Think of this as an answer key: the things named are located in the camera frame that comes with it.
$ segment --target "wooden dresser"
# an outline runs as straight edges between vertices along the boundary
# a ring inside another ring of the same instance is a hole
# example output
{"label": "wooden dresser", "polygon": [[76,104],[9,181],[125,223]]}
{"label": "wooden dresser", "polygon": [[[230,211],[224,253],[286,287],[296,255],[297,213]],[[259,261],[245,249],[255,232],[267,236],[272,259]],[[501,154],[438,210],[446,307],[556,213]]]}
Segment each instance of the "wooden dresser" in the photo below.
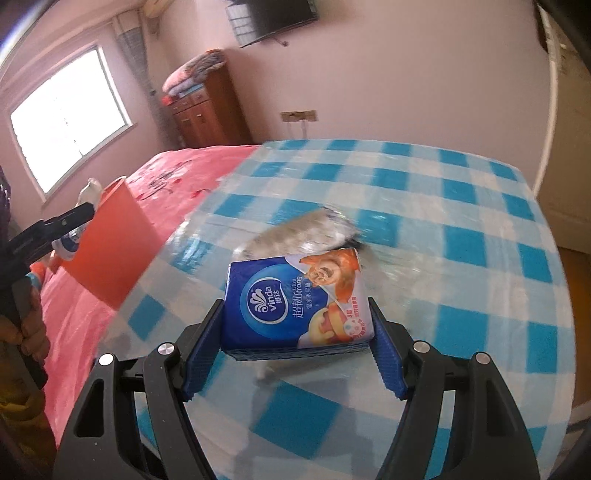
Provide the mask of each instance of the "wooden dresser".
{"label": "wooden dresser", "polygon": [[211,72],[203,88],[169,108],[189,148],[252,144],[227,66]]}

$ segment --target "electrical outlet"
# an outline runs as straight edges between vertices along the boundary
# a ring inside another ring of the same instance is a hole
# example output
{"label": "electrical outlet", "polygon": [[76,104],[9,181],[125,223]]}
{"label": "electrical outlet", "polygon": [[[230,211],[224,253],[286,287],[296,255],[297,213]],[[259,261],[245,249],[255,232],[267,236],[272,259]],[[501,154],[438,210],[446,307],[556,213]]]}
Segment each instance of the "electrical outlet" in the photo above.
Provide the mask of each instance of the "electrical outlet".
{"label": "electrical outlet", "polygon": [[318,121],[318,114],[316,113],[316,110],[306,110],[304,114],[306,116],[306,120],[308,120],[309,122]]}
{"label": "electrical outlet", "polygon": [[280,112],[282,122],[299,122],[300,120],[308,120],[309,122],[317,122],[318,115],[316,110],[306,110],[304,112]]}

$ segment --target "window frame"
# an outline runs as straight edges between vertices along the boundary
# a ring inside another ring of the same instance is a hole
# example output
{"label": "window frame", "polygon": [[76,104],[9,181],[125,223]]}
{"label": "window frame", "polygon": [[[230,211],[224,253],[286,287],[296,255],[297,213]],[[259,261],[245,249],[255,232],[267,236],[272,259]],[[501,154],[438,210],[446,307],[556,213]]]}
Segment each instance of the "window frame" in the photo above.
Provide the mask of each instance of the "window frame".
{"label": "window frame", "polygon": [[[48,81],[51,77],[53,77],[61,69],[65,68],[70,63],[78,60],[79,58],[83,57],[84,55],[86,55],[87,53],[90,53],[93,50],[97,51],[101,70],[103,71],[103,74],[105,75],[107,85],[109,86],[109,91],[111,92],[111,95],[113,96],[113,100],[115,101],[115,104],[117,105],[119,113],[121,114],[121,117],[123,118],[124,125],[122,127],[120,127],[119,129],[117,129],[112,134],[110,134],[104,140],[102,140],[98,145],[96,145],[86,155],[82,155],[81,158],[76,163],[74,163],[60,177],[60,179],[53,185],[53,187],[51,187],[51,189],[46,193],[43,191],[43,189],[39,185],[39,182],[38,182],[36,176],[33,174],[33,171],[31,170],[31,167],[29,166],[27,158],[25,157],[24,153],[22,152],[21,145],[18,143],[17,135],[16,135],[14,128],[12,126],[11,116],[14,113],[14,111],[20,106],[20,104],[22,104],[29,97],[29,95],[31,95],[33,92],[35,92],[41,85],[43,85],[46,81]],[[21,157],[21,161],[22,161],[23,165],[27,169],[27,173],[28,173],[29,177],[33,181],[35,188],[37,189],[37,191],[41,197],[41,200],[43,202],[42,205],[47,203],[61,189],[61,187],[63,187],[63,185],[68,181],[68,179],[72,175],[74,175],[74,173],[79,168],[81,168],[83,165],[85,165],[87,161],[89,161],[92,157],[94,157],[97,153],[99,153],[100,150],[102,150],[107,145],[109,145],[110,143],[115,141],[117,138],[119,138],[121,135],[123,135],[124,133],[133,129],[136,126],[136,123],[131,121],[131,119],[127,113],[127,110],[125,109],[125,105],[123,103],[123,100],[121,99],[121,96],[119,95],[119,92],[117,91],[115,81],[113,80],[113,77],[112,77],[109,67],[107,65],[105,52],[103,51],[103,48],[101,47],[101,45],[98,42],[94,42],[92,44],[84,46],[83,48],[77,50],[73,54],[65,57],[64,60],[62,60],[61,62],[55,64],[53,66],[53,68],[51,68],[45,75],[43,75],[38,82],[35,82],[30,88],[28,88],[25,91],[25,93],[20,95],[19,98],[17,99],[17,101],[10,106],[10,108],[8,109],[8,119],[7,120],[8,120],[8,124],[10,126],[10,133],[12,135],[12,140],[17,148],[17,151],[18,151],[20,157]]]}

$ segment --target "air conditioner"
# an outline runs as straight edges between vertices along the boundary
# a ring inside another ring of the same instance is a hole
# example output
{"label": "air conditioner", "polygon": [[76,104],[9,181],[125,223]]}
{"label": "air conditioner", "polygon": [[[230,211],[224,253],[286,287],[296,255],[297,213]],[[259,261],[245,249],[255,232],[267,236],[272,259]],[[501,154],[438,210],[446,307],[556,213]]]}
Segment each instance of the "air conditioner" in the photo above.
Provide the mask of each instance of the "air conditioner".
{"label": "air conditioner", "polygon": [[147,0],[144,4],[144,15],[147,18],[158,18],[174,0]]}

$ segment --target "hand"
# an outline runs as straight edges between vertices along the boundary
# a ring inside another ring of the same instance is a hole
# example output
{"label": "hand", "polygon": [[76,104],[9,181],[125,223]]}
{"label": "hand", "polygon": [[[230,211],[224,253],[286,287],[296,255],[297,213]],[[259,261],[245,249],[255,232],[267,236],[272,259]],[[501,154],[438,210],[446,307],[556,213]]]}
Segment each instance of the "hand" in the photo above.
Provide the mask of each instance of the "hand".
{"label": "hand", "polygon": [[6,317],[0,316],[0,341],[20,345],[25,355],[32,355],[41,365],[49,354],[49,339],[43,323],[41,296],[36,288],[31,288],[31,311],[21,323],[19,330]]}

